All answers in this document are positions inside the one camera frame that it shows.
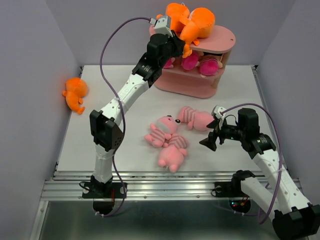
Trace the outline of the boy doll pink pants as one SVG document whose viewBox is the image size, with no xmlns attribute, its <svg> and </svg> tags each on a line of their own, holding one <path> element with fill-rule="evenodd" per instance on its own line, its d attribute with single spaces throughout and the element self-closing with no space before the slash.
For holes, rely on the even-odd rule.
<svg viewBox="0 0 320 240">
<path fill-rule="evenodd" d="M 220 54 L 205 53 L 199 62 L 200 76 L 204 78 L 215 75 L 223 67 L 221 59 Z"/>
<path fill-rule="evenodd" d="M 182 59 L 181 66 L 184 70 L 193 70 L 200 64 L 200 58 L 204 55 L 203 51 L 193 51 L 191 55 Z"/>
<path fill-rule="evenodd" d="M 174 57 L 171 57 L 167 62 L 166 64 L 163 66 L 164 69 L 171 69 L 174 67 L 173 63 L 175 62 L 175 58 Z"/>
</svg>

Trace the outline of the orange shark plush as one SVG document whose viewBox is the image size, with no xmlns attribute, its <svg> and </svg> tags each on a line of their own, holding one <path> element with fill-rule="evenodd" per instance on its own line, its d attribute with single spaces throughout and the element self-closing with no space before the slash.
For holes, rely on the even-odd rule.
<svg viewBox="0 0 320 240">
<path fill-rule="evenodd" d="M 193 52 L 190 49 L 191 44 L 198 46 L 200 44 L 199 39 L 210 36 L 215 25 L 216 17 L 209 9 L 199 7 L 194 9 L 189 17 L 181 17 L 179 21 L 183 24 L 179 39 L 185 43 L 182 57 L 187 58 Z"/>
<path fill-rule="evenodd" d="M 187 19 L 190 10 L 183 3 L 173 2 L 167 5 L 165 15 L 171 18 L 170 29 L 180 33 L 185 26 L 181 19 Z"/>
</svg>

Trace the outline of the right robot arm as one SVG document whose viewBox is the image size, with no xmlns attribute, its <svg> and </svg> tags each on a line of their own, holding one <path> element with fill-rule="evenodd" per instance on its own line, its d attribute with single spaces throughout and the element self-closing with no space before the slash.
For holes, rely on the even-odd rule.
<svg viewBox="0 0 320 240">
<path fill-rule="evenodd" d="M 207 125 L 212 131 L 199 143 L 212 151 L 216 142 L 238 141 L 243 150 L 259 167 L 267 180 L 270 192 L 249 170 L 238 170 L 229 182 L 215 182 L 211 191 L 217 198 L 249 197 L 265 215 L 259 222 L 272 222 L 281 240 L 297 240 L 315 235 L 320 227 L 320 206 L 313 205 L 299 190 L 283 166 L 281 146 L 260 131 L 259 116 L 250 103 L 237 105 L 238 118 L 234 125 L 227 123 L 227 109 L 215 106 L 214 120 Z"/>
</svg>

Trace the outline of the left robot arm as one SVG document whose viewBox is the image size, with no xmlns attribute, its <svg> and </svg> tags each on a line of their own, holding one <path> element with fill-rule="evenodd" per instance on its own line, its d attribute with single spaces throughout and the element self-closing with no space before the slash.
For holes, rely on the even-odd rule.
<svg viewBox="0 0 320 240">
<path fill-rule="evenodd" d="M 169 59 L 183 54 L 185 42 L 174 30 L 151 35 L 147 50 L 133 68 L 128 80 L 115 97 L 100 111 L 89 115 L 90 131 L 95 143 L 95 167 L 87 187 L 98 198 L 107 198 L 112 193 L 112 166 L 116 150 L 125 136 L 125 114 L 134 102 L 162 75 Z"/>
</svg>

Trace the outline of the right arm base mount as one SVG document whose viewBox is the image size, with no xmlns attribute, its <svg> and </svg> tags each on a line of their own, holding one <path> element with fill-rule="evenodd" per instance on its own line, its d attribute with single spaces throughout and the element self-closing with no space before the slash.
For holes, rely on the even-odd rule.
<svg viewBox="0 0 320 240">
<path fill-rule="evenodd" d="M 230 181 L 216 181 L 210 194 L 216 198 L 228 198 L 229 208 L 220 207 L 221 209 L 241 216 L 255 217 L 257 213 L 249 213 L 250 197 L 241 189 L 241 182 L 251 177 L 256 177 L 251 171 L 238 170 Z"/>
</svg>

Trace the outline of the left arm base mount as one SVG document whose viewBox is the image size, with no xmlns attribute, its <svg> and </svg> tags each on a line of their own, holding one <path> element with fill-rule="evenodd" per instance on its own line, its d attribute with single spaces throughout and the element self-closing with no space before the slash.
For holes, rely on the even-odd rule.
<svg viewBox="0 0 320 240">
<path fill-rule="evenodd" d="M 95 186 L 92 182 L 81 181 L 82 198 L 93 200 L 92 208 L 96 216 L 115 216 L 123 207 L 127 197 L 126 182 L 107 182 L 105 186 Z"/>
</svg>

